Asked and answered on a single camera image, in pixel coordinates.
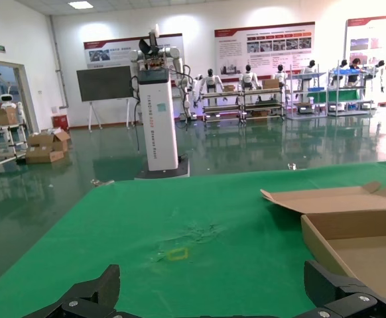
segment green cloth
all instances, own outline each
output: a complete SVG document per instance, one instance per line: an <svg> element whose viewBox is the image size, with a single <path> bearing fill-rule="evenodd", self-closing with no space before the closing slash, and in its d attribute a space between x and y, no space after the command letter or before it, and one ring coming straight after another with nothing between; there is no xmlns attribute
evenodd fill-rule
<svg viewBox="0 0 386 318"><path fill-rule="evenodd" d="M55 302L121 267L117 309L146 318L294 317L314 306L300 215L262 198L288 191L386 185L386 163L117 182L92 190L0 278L0 317ZM168 253L179 250L169 260Z"/></svg>
<svg viewBox="0 0 386 318"><path fill-rule="evenodd" d="M315 103L325 103L326 102L326 92L320 93L308 93L307 97L313 97ZM347 91L339 91L339 101L355 101L359 99L357 90L347 90ZM328 92L328 101L336 102L336 92L329 91Z"/></svg>

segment white wall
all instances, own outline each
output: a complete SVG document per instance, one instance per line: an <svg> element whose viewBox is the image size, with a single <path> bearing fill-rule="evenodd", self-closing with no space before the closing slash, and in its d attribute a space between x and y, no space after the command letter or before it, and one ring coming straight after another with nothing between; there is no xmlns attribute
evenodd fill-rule
<svg viewBox="0 0 386 318"><path fill-rule="evenodd" d="M315 21L315 60L326 69L343 57L346 20L380 15L386 0L231 0L56 17L70 125L86 125L88 118L76 78L86 68L83 42L144 36L158 23L162 34L183 33L186 63L196 75L215 68L215 29ZM121 101L100 101L96 109L104 123L125 121Z"/></svg>
<svg viewBox="0 0 386 318"><path fill-rule="evenodd" d="M25 65L39 129L52 126L62 106L46 17L13 0L0 0L0 61Z"/></svg>

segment red box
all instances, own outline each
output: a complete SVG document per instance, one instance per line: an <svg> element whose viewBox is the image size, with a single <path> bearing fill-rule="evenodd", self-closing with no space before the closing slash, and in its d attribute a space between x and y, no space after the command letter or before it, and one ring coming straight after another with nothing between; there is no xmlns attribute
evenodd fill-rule
<svg viewBox="0 0 386 318"><path fill-rule="evenodd" d="M54 128L61 128L64 131L69 129L68 117L66 115L53 116L52 122Z"/></svg>

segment yellow tape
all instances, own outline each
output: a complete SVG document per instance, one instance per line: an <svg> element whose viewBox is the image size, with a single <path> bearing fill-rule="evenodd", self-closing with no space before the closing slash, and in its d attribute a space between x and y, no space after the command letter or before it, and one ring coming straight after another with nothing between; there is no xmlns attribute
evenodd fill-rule
<svg viewBox="0 0 386 318"><path fill-rule="evenodd" d="M182 248L175 248L174 250L170 250L166 254L166 257L168 257L168 259L170 261L185 260L186 258L188 258L188 248L182 247Z"/></svg>

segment display board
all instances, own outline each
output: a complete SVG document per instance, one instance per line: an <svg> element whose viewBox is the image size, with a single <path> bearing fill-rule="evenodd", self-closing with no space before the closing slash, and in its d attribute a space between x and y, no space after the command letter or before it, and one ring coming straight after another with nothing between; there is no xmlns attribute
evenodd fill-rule
<svg viewBox="0 0 386 318"><path fill-rule="evenodd" d="M345 58L352 61L359 58L361 64L376 64L385 61L386 67L386 16L350 19L346 27ZM377 101L386 102L386 70L383 74L385 93L374 87L379 96Z"/></svg>
<svg viewBox="0 0 386 318"><path fill-rule="evenodd" d="M130 90L129 66L80 70L76 73L82 101L102 101L133 96Z"/></svg>
<svg viewBox="0 0 386 318"><path fill-rule="evenodd" d="M282 64L301 70L314 51L315 22L215 30L217 74L236 80L250 64L259 77L271 76Z"/></svg>
<svg viewBox="0 0 386 318"><path fill-rule="evenodd" d="M102 40L96 42L85 42L84 50L86 55L87 67L91 68L112 68L116 66L129 66L129 52L139 50L139 41L144 39L149 44L149 37L139 38L118 38L115 40ZM184 45L182 34L161 35L158 39L158 46L175 46L180 50L184 60ZM172 68L172 59L168 59Z"/></svg>

